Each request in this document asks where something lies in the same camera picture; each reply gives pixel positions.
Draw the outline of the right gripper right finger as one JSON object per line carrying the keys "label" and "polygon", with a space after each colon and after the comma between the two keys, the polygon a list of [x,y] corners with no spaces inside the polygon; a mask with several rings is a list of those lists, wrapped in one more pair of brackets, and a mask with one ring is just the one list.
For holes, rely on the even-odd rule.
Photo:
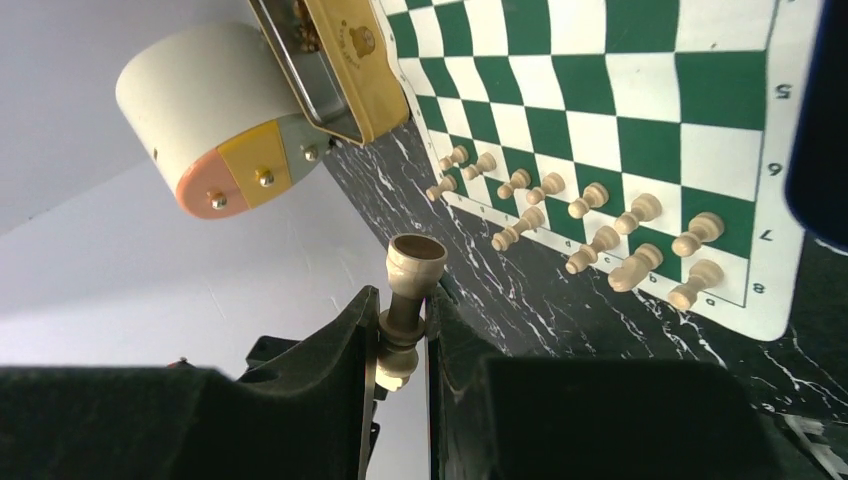
{"label": "right gripper right finger", "polygon": [[433,479],[831,479],[818,421],[760,413],[724,368],[509,356],[426,302]]}

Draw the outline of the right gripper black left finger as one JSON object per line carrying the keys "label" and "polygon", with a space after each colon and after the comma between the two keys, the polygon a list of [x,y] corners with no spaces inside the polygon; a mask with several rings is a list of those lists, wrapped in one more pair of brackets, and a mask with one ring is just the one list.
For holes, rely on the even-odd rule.
{"label": "right gripper black left finger", "polygon": [[5,367],[5,479],[361,479],[375,287],[238,379],[194,366]]}

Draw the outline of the light piece back rank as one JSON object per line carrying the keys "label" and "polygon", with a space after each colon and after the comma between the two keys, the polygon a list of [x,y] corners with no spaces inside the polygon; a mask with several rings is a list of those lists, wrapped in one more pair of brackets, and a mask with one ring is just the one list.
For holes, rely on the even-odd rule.
{"label": "light piece back rank", "polygon": [[569,274],[578,274],[598,261],[599,254],[616,248],[621,242],[619,233],[610,226],[601,227],[591,242],[583,244],[569,257],[565,270]]}
{"label": "light piece back rank", "polygon": [[461,165],[468,161],[469,154],[463,145],[455,146],[449,154],[442,157],[438,161],[438,166],[442,171],[447,171],[455,165]]}

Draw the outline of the light piece rank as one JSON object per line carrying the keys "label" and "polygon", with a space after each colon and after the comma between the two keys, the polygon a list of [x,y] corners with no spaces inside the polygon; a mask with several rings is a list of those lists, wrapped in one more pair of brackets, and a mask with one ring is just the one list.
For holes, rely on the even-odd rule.
{"label": "light piece rank", "polygon": [[442,171],[447,171],[455,165],[461,165],[468,161],[469,154],[463,145],[455,146],[449,154],[442,157],[438,161],[438,166]]}
{"label": "light piece rank", "polygon": [[480,157],[469,166],[465,167],[462,170],[462,176],[465,180],[470,181],[473,180],[484,173],[491,172],[497,168],[497,161],[495,157],[486,152],[480,155]]}
{"label": "light piece rank", "polygon": [[599,254],[616,248],[621,242],[619,233],[610,226],[601,227],[591,242],[583,244],[569,257],[565,270],[569,274],[578,274],[598,261]]}

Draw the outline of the light piece corner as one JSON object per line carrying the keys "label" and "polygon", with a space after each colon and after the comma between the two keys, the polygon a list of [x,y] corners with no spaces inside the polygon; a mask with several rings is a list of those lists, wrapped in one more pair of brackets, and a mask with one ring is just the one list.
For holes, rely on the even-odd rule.
{"label": "light piece corner", "polygon": [[435,202],[440,199],[444,193],[455,191],[457,186],[458,183],[452,175],[444,175],[436,185],[427,188],[425,194],[430,202]]}
{"label": "light piece corner", "polygon": [[674,287],[666,300],[674,308],[690,310],[704,290],[716,287],[724,278],[723,269],[711,260],[698,260],[689,270],[687,280]]}

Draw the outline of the light pawn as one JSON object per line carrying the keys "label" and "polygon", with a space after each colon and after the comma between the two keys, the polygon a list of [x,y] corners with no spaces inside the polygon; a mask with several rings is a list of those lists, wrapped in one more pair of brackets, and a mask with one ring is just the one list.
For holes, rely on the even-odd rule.
{"label": "light pawn", "polygon": [[498,187],[496,193],[500,199],[508,199],[514,195],[517,190],[527,189],[531,183],[530,174],[522,168],[515,170],[510,179]]}
{"label": "light pawn", "polygon": [[686,230],[673,240],[672,252],[680,257],[692,256],[705,243],[718,239],[724,230],[724,221],[717,214],[701,212],[695,215]]}
{"label": "light pawn", "polygon": [[608,190],[601,183],[592,182],[585,187],[581,196],[569,204],[568,213],[574,219],[581,219],[592,209],[604,206],[608,200]]}
{"label": "light pawn", "polygon": [[530,189],[526,194],[526,201],[530,205],[537,205],[545,198],[561,193],[565,189],[565,180],[561,175],[552,172],[544,176],[538,187]]}
{"label": "light pawn", "polygon": [[545,220],[544,213],[538,207],[531,206],[521,214],[516,223],[494,234],[491,239],[491,246],[498,252],[506,251],[511,245],[519,241],[524,232],[542,226]]}
{"label": "light pawn", "polygon": [[632,201],[630,209],[615,220],[613,228],[620,235],[629,235],[643,223],[659,217],[662,211],[662,204],[656,196],[642,193]]}

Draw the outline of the green white chess board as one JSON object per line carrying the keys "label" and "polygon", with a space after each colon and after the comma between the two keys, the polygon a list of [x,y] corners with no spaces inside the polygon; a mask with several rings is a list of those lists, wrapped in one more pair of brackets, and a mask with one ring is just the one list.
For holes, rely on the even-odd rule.
{"label": "green white chess board", "polygon": [[[500,227],[531,206],[524,232],[571,256],[642,193],[662,214],[587,268],[609,273],[643,243],[663,262],[636,289],[666,300],[698,260],[722,282],[690,310],[759,341],[788,328],[803,227],[784,195],[823,1],[376,1],[389,63],[428,155],[442,201]],[[468,161],[442,171],[458,145]],[[497,168],[467,181],[481,154]],[[497,189],[525,169],[527,189]],[[530,189],[556,172],[565,189],[537,205]],[[568,213],[585,187],[608,202]],[[701,212],[724,233],[692,256],[673,240]]]}

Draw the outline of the pile of dark chess pieces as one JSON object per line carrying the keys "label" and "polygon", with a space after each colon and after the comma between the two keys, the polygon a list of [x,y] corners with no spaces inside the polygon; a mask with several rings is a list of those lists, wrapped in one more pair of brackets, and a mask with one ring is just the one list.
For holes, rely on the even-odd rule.
{"label": "pile of dark chess pieces", "polygon": [[292,9],[297,20],[300,49],[309,53],[320,51],[320,36],[306,3],[303,0],[294,0]]}

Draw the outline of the cream round drawer box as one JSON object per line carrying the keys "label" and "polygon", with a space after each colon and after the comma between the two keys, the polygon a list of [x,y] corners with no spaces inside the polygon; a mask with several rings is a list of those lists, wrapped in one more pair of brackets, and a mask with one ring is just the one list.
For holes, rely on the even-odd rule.
{"label": "cream round drawer box", "polygon": [[264,35],[240,22],[170,35],[134,56],[119,109],[188,214],[223,219],[282,195],[331,148]]}

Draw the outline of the tan square tin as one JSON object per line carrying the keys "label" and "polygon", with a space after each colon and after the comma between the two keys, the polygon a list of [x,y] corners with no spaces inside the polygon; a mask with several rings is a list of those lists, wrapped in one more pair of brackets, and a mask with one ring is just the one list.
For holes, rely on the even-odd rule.
{"label": "tan square tin", "polygon": [[304,1],[321,50],[300,49],[293,1],[251,1],[294,97],[315,128],[366,145],[404,124],[410,109],[369,1]]}

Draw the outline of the dark blue tray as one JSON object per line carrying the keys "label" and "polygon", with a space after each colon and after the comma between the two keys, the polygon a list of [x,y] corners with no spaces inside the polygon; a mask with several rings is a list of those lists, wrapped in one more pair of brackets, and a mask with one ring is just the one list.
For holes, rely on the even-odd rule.
{"label": "dark blue tray", "polygon": [[847,3],[825,1],[784,195],[800,225],[847,250]]}

